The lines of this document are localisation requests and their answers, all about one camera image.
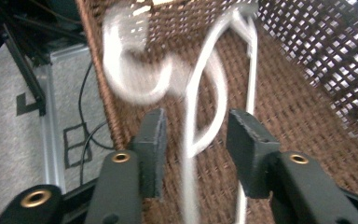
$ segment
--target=brown wicker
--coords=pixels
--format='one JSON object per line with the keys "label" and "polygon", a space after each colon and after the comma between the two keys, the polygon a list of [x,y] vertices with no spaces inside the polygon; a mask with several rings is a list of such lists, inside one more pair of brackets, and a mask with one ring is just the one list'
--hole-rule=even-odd
{"label": "brown wicker", "polygon": [[[164,197],[161,201],[145,201],[144,223],[181,223],[179,163],[184,115],[182,101],[167,96],[158,104],[140,107],[115,97],[103,74],[101,33],[103,14],[113,1],[76,2],[89,40],[115,146],[125,148],[131,136],[136,134],[145,112],[158,106],[167,111],[169,139]],[[194,66],[206,28],[232,2],[175,1],[170,5],[153,7],[148,44],[150,51],[139,56],[140,59],[158,63],[166,53],[174,52]],[[358,140],[349,136],[349,130],[358,132],[358,127],[348,123],[344,128],[341,118],[330,106],[330,95],[323,91],[323,87],[312,87],[302,75],[305,67],[297,61],[289,62],[282,54],[280,42],[270,37],[261,26],[258,30],[257,118],[281,141],[283,151],[290,149],[308,153],[320,161],[341,187],[358,193]],[[228,105],[244,109],[249,68],[246,45],[233,32],[226,32],[216,47],[227,72]],[[199,127],[211,121],[213,112],[213,92],[204,78],[200,86]],[[225,122],[211,146],[197,157],[202,223],[234,221],[237,178],[225,149],[226,131]],[[250,200],[248,215],[249,223],[273,223],[267,201]]]}
{"label": "brown wicker", "polygon": [[266,1],[260,19],[344,122],[358,126],[358,1]]}

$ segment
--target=white wire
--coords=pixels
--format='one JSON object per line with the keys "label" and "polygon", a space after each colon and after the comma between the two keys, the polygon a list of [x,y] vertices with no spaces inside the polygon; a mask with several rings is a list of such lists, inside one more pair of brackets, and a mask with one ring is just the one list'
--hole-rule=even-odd
{"label": "white wire", "polygon": [[[210,145],[217,135],[227,109],[227,81],[223,65],[214,44],[222,33],[231,27],[250,44],[251,71],[249,76],[247,111],[253,114],[255,107],[255,66],[257,53],[257,36],[252,19],[248,24],[243,22],[241,12],[249,9],[250,5],[236,4],[224,12],[214,23],[203,44],[199,59],[192,76],[186,85],[186,120],[183,150],[183,213],[185,223],[199,223],[198,199],[196,192],[196,171],[194,157]],[[110,9],[103,22],[103,68],[107,81],[112,90],[123,100],[137,105],[153,104],[161,99],[170,89],[172,73],[182,72],[186,76],[188,66],[174,56],[168,56],[159,69],[150,69],[126,54],[127,50],[143,50],[147,30],[147,17],[141,13],[133,16],[133,9]],[[196,111],[198,101],[198,87],[202,70],[206,69],[207,76],[215,86],[216,113],[212,123],[195,137]],[[133,74],[151,77],[153,85],[129,88],[133,81]],[[237,223],[244,223],[246,215],[246,197],[241,188],[238,195]]]}
{"label": "white wire", "polygon": [[[247,106],[246,109],[249,113],[253,114],[255,109],[255,78],[256,78],[256,54],[257,54],[257,36],[255,32],[255,26],[251,18],[249,18],[249,25],[245,24],[243,18],[240,14],[241,8],[243,5],[237,4],[234,5],[232,9],[225,12],[221,17],[217,19],[214,26],[208,33],[206,40],[202,46],[201,54],[199,60],[197,61],[196,68],[194,69],[191,80],[187,86],[186,92],[186,121],[185,121],[185,138],[184,138],[184,155],[183,155],[183,176],[182,181],[184,183],[182,189],[183,195],[183,213],[184,213],[184,222],[187,224],[190,223],[199,223],[200,215],[198,212],[198,200],[196,193],[196,171],[195,171],[195,162],[194,157],[205,149],[216,136],[218,129],[221,126],[221,123],[218,126],[216,132],[215,130],[209,133],[206,133],[205,143],[202,146],[192,145],[194,141],[194,132],[196,124],[196,109],[197,109],[197,96],[198,96],[198,86],[200,84],[200,76],[203,68],[205,67],[208,58],[213,56],[213,48],[217,39],[222,33],[228,28],[229,25],[246,41],[249,43],[251,48],[251,69],[249,76],[249,86],[248,86],[248,97],[247,97]],[[239,193],[238,193],[238,203],[237,203],[237,215],[236,223],[243,224],[246,222],[246,206],[247,199],[242,190],[241,183],[239,184]]]}

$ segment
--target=black clamp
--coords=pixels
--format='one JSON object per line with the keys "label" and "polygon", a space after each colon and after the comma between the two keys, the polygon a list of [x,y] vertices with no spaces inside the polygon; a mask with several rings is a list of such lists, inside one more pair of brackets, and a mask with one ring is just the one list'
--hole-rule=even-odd
{"label": "black clamp", "polygon": [[[162,192],[166,117],[163,109],[146,114],[131,150],[110,153],[98,179],[61,195],[40,185],[19,194],[0,216],[1,223],[141,223],[142,199]],[[22,206],[26,201],[34,206]]]}
{"label": "black clamp", "polygon": [[276,223],[358,224],[358,196],[342,191],[310,156],[279,152],[279,142],[252,115],[230,110],[227,149],[246,196],[272,192]]}

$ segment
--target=gray carpet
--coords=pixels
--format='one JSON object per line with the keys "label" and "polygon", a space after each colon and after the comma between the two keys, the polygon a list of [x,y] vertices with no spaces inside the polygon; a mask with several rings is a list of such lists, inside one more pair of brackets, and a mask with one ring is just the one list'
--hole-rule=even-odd
{"label": "gray carpet", "polygon": [[[56,62],[51,68],[62,148],[63,130],[80,124],[77,98],[89,63],[90,56],[84,53]],[[43,184],[42,133],[38,111],[16,116],[16,96],[24,92],[27,103],[31,103],[32,95],[7,47],[3,46],[0,49],[0,213],[17,194]],[[84,117],[91,131],[105,120],[93,69],[82,102]],[[70,131],[67,136],[70,146],[84,141],[81,128]],[[107,126],[94,136],[99,142],[112,146]],[[85,182],[98,176],[102,160],[110,152],[92,143],[90,146],[92,161],[85,165]],[[80,154],[81,147],[71,149],[69,161],[79,161]],[[68,191],[78,187],[79,167],[66,169],[64,176]]]}

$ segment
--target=brass grommet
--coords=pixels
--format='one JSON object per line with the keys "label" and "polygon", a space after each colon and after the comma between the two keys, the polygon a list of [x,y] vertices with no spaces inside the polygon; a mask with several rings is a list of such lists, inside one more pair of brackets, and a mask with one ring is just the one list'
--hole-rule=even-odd
{"label": "brass grommet", "polygon": [[290,160],[298,164],[307,164],[309,162],[307,158],[298,154],[292,154],[290,156]]}
{"label": "brass grommet", "polygon": [[125,152],[118,153],[115,156],[112,157],[113,162],[124,162],[128,161],[130,159],[130,154],[127,154]]}
{"label": "brass grommet", "polygon": [[21,200],[21,206],[26,208],[37,207],[45,203],[51,197],[51,192],[47,189],[37,189],[29,193]]}

